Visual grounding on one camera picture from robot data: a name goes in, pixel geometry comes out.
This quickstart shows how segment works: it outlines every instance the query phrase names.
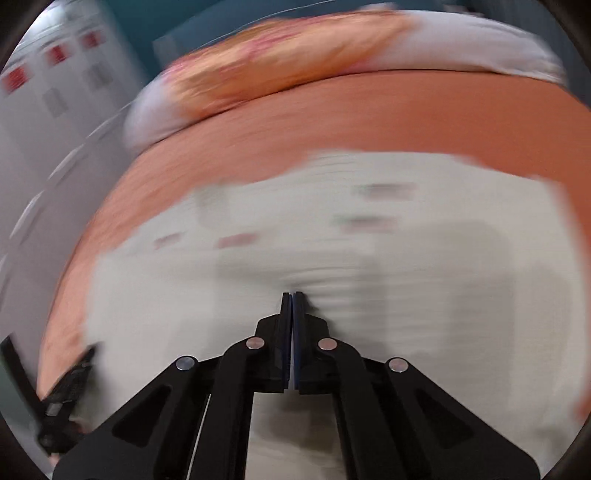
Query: teal wall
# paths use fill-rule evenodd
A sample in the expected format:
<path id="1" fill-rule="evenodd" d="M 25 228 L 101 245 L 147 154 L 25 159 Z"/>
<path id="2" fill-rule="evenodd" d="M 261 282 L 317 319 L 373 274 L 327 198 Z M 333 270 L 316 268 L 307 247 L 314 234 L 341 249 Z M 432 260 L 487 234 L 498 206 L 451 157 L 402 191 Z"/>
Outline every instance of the teal wall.
<path id="1" fill-rule="evenodd" d="M 152 42 L 217 0 L 102 0 L 151 77 L 160 72 Z"/>

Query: orange bed sheet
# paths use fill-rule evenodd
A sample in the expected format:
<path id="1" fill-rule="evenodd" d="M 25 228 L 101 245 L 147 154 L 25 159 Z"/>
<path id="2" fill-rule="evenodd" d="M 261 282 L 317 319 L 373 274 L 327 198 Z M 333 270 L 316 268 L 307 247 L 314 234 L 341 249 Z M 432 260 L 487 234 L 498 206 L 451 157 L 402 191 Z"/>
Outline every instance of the orange bed sheet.
<path id="1" fill-rule="evenodd" d="M 563 183 L 591 248 L 590 132 L 591 112 L 560 86 L 431 71 L 314 82 L 193 125 L 139 156 L 87 226 L 56 293 L 38 391 L 45 395 L 85 347 L 96 257 L 196 186 L 267 179 L 321 149 L 468 155 L 507 173 Z"/>

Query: pillow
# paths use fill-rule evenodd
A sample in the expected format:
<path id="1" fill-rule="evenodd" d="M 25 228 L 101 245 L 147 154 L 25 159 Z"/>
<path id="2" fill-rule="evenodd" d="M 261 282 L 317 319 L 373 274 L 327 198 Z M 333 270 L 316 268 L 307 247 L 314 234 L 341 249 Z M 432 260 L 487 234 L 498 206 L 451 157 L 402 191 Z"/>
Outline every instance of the pillow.
<path id="1" fill-rule="evenodd" d="M 189 126 L 181 109 L 164 89 L 162 74 L 152 80 L 135 98 L 124 125 L 124 142 L 134 154 Z"/>
<path id="2" fill-rule="evenodd" d="M 560 59 L 534 34 L 487 18 L 406 10 L 416 27 L 400 42 L 345 69 L 496 72 L 566 84 Z"/>
<path id="3" fill-rule="evenodd" d="M 164 80 L 173 101 L 198 121 L 337 75 L 411 26 L 409 16 L 390 10 L 268 20 L 182 57 Z"/>
<path id="4" fill-rule="evenodd" d="M 444 12 L 405 11 L 414 28 L 341 74 L 374 70 L 487 71 L 566 84 L 561 62 L 538 37 L 519 28 Z M 176 105 L 163 75 L 137 97 L 126 120 L 126 144 L 140 153 L 195 120 Z"/>

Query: white blanket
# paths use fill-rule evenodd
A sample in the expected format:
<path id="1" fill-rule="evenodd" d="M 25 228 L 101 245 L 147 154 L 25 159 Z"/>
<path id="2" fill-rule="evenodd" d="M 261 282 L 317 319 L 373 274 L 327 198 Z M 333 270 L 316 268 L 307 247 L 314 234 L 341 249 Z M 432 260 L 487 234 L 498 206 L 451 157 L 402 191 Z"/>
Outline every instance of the white blanket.
<path id="1" fill-rule="evenodd" d="M 218 356 L 301 290 L 363 356 L 403 356 L 532 455 L 574 439 L 587 364 L 580 258 L 544 183 L 448 155 L 325 153 L 196 190 L 98 262 L 98 424 L 181 355 Z M 247 478 L 344 478 L 326 398 L 257 395 Z"/>

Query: metal screw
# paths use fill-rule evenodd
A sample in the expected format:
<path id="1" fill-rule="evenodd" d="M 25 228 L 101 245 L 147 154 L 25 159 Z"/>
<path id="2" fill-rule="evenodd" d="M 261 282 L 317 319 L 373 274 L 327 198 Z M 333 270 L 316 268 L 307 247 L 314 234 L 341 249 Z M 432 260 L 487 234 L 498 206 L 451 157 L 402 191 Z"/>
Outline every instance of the metal screw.
<path id="1" fill-rule="evenodd" d="M 333 338 L 323 338 L 322 340 L 318 341 L 318 348 L 320 350 L 334 350 L 337 346 L 336 340 Z"/>
<path id="2" fill-rule="evenodd" d="M 251 350 L 258 350 L 265 345 L 265 341 L 260 337 L 250 337 L 246 341 L 246 346 Z"/>
<path id="3" fill-rule="evenodd" d="M 401 374 L 408 370 L 408 362 L 404 358 L 392 358 L 388 362 L 388 366 L 392 372 Z"/>
<path id="4" fill-rule="evenodd" d="M 182 356 L 177 360 L 176 365 L 179 370 L 191 370 L 195 365 L 195 359 L 190 356 Z"/>

